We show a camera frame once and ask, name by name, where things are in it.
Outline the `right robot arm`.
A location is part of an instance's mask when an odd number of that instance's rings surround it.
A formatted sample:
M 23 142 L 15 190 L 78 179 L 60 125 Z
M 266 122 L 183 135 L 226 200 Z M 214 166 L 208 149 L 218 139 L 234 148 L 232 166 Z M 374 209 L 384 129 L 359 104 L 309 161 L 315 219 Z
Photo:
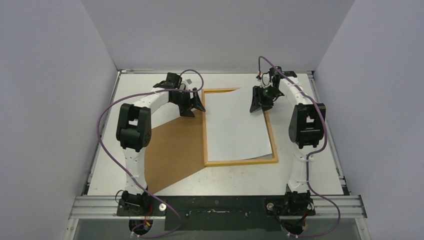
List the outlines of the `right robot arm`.
M 288 126 L 289 140 L 294 144 L 293 163 L 288 190 L 283 199 L 270 202 L 270 210 L 281 216 L 304 216 L 314 210 L 311 192 L 308 187 L 309 170 L 307 164 L 312 160 L 314 151 L 326 137 L 324 127 L 326 107 L 307 95 L 296 80 L 293 71 L 283 72 L 280 66 L 271 67 L 267 72 L 269 82 L 252 88 L 250 113 L 266 112 L 273 108 L 274 102 L 285 97 L 293 107 Z

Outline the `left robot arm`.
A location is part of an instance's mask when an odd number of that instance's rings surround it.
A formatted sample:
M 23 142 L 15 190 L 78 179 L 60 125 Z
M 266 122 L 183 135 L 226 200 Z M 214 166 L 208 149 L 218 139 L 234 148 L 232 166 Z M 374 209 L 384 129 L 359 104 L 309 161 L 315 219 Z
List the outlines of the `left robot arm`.
M 166 104 L 178 106 L 181 117 L 193 118 L 194 109 L 205 112 L 199 90 L 191 79 L 169 72 L 165 80 L 156 83 L 139 100 L 120 106 L 116 139 L 124 154 L 127 175 L 121 195 L 124 210 L 141 216 L 152 206 L 145 177 L 145 154 L 152 138 L 152 115 Z

